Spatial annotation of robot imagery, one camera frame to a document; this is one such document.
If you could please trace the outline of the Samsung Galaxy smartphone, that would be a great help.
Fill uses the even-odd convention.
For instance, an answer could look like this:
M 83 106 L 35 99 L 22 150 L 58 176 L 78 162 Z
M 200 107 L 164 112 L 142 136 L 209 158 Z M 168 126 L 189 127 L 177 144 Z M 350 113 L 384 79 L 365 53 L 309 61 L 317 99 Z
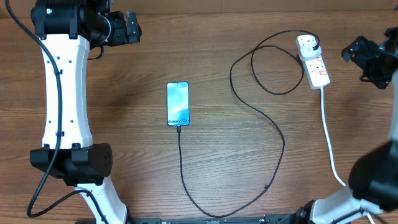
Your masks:
M 188 82 L 167 84 L 167 124 L 169 126 L 188 126 L 190 124 Z

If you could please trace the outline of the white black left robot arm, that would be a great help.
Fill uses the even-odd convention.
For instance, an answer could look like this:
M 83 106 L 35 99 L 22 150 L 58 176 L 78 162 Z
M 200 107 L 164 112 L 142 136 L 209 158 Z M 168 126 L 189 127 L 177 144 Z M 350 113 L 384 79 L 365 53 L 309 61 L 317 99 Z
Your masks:
M 132 223 L 110 178 L 111 146 L 96 144 L 86 108 L 86 67 L 94 48 L 138 43 L 133 11 L 111 11 L 109 1 L 37 1 L 31 11 L 41 43 L 46 79 L 42 146 L 30 163 L 80 194 L 95 223 Z

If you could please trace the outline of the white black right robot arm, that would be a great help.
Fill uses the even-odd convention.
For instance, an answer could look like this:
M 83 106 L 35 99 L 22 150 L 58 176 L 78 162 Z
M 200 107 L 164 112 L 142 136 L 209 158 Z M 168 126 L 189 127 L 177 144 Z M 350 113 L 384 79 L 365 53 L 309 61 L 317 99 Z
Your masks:
M 362 82 L 385 89 L 397 85 L 397 28 L 388 28 L 377 44 L 363 36 L 344 48 L 341 56 L 362 71 Z M 282 223 L 350 223 L 368 214 L 378 218 L 397 209 L 397 106 L 393 106 L 388 140 L 354 164 L 348 185 L 331 196 L 311 200 Z

